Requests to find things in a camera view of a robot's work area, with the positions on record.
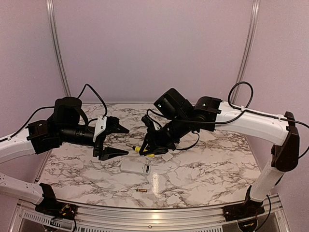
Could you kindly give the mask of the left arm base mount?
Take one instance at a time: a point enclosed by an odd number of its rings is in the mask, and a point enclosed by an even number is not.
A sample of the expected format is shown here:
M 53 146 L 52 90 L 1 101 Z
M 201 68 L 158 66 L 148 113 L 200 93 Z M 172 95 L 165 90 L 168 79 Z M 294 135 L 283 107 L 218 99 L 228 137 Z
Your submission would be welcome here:
M 35 206 L 35 210 L 54 218 L 74 220 L 77 212 L 77 205 L 62 202 L 42 202 Z

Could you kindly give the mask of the white remote control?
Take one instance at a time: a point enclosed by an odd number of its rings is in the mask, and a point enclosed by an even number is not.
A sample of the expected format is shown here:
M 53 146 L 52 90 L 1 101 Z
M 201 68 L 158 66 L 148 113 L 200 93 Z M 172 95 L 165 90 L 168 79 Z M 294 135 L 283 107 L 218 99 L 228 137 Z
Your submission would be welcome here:
M 143 167 L 146 163 L 142 163 L 142 162 L 133 162 L 133 161 L 123 161 L 121 166 L 120 166 L 120 170 L 122 172 L 127 172 L 127 173 L 134 173 L 134 174 L 141 174 L 141 175 L 148 175 L 148 174 L 144 174 L 143 173 Z

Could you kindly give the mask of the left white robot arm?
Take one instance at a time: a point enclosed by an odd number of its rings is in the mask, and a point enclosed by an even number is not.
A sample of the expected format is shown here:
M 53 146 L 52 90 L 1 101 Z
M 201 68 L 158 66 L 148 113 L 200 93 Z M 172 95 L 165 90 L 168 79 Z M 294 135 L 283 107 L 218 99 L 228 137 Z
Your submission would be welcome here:
M 39 155 L 59 148 L 63 143 L 90 146 L 93 156 L 101 161 L 128 154 L 121 149 L 103 146 L 108 135 L 129 133 L 117 117 L 101 116 L 91 127 L 82 110 L 82 101 L 75 97 L 57 99 L 53 109 L 47 120 L 26 124 L 21 131 L 1 138 L 1 163 L 22 156 Z M 61 211 L 61 204 L 48 184 L 32 184 L 1 174 L 0 192 L 36 206 L 41 205 L 51 215 Z

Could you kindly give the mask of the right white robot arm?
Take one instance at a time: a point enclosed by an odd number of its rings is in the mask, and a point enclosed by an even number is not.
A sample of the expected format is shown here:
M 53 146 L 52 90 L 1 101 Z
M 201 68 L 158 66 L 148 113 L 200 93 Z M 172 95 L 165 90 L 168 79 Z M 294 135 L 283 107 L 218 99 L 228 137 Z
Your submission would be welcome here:
M 245 217 L 256 211 L 281 177 L 298 165 L 300 137 L 291 112 L 274 115 L 252 111 L 212 97 L 201 97 L 192 105 L 174 88 L 166 91 L 154 105 L 169 123 L 157 128 L 148 115 L 142 118 L 147 133 L 139 151 L 141 156 L 176 150 L 182 137 L 200 130 L 236 132 L 273 143 L 272 158 L 239 206 L 239 212 Z

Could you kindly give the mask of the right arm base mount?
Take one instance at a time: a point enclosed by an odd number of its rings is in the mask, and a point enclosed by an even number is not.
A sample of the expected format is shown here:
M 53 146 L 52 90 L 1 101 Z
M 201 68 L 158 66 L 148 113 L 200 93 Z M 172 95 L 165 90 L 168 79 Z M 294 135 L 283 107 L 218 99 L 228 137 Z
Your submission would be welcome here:
M 263 214 L 265 209 L 262 202 L 243 202 L 223 207 L 226 221 L 239 220 Z

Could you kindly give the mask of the white battery cover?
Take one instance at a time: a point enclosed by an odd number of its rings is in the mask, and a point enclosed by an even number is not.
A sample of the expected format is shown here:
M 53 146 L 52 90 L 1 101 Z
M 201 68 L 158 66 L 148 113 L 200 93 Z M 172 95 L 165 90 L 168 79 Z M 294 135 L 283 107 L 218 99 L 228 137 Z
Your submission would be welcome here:
M 173 158 L 173 155 L 170 154 L 170 153 L 166 153 L 166 154 L 164 154 L 164 155 L 162 156 L 162 159 L 163 159 L 165 162 L 171 160 L 172 158 Z

